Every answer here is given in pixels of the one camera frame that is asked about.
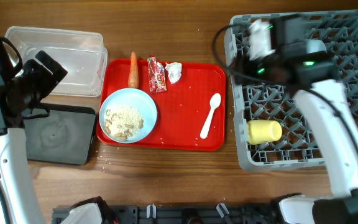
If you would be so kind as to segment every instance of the food in bowl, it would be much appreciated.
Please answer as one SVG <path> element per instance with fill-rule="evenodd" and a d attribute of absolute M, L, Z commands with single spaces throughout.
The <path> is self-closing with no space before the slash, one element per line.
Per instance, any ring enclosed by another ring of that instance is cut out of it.
<path fill-rule="evenodd" d="M 106 110 L 104 130 L 113 138 L 132 140 L 143 128 L 144 117 L 136 108 L 117 105 Z"/>

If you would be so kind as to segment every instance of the snack wrapper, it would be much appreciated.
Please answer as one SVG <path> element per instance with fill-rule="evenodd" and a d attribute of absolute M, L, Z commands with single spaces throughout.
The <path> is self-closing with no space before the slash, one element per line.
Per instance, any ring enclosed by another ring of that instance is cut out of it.
<path fill-rule="evenodd" d="M 147 59 L 149 67 L 149 87 L 151 93 L 161 93 L 167 90 L 165 83 L 165 70 L 160 62 L 157 62 L 154 55 Z"/>
<path fill-rule="evenodd" d="M 177 81 L 179 81 L 181 77 L 181 63 L 178 62 L 172 62 L 171 64 L 167 63 L 165 69 L 168 72 L 168 78 L 171 84 L 174 84 Z"/>

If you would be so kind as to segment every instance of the spoon handle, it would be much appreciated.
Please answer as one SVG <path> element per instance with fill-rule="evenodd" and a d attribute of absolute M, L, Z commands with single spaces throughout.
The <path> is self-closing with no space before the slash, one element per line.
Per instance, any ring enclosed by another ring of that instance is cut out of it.
<path fill-rule="evenodd" d="M 202 139 L 206 139 L 206 137 L 208 136 L 209 127 L 211 126 L 212 116 L 214 115 L 214 111 L 215 109 L 213 108 L 211 108 L 211 110 L 209 111 L 208 117 L 206 118 L 206 121 L 200 133 L 200 138 Z"/>

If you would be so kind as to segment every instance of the clear plastic container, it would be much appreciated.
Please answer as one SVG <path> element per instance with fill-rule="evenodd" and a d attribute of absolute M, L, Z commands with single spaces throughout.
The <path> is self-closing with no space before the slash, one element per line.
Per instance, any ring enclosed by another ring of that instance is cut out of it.
<path fill-rule="evenodd" d="M 10 27 L 5 37 L 19 51 L 23 62 L 44 50 L 67 70 L 52 91 L 54 95 L 99 96 L 108 62 L 103 36 L 73 30 Z"/>

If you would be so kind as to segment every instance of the light blue bowl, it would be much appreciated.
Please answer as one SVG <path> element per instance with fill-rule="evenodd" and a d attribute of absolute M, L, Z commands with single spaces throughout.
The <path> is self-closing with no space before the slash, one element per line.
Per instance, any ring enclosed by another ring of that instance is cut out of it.
<path fill-rule="evenodd" d="M 104 121 L 106 119 L 106 110 L 113 108 L 118 105 L 127 105 L 136 108 L 140 114 L 144 117 L 143 128 L 140 129 L 139 133 L 134 139 L 121 140 L 114 138 L 104 130 Z M 125 88 L 115 91 L 109 95 L 100 107 L 99 111 L 99 124 L 105 135 L 110 139 L 120 143 L 133 143 L 142 140 L 153 130 L 155 122 L 157 121 L 157 107 L 153 99 L 143 92 L 142 90 L 134 88 Z"/>

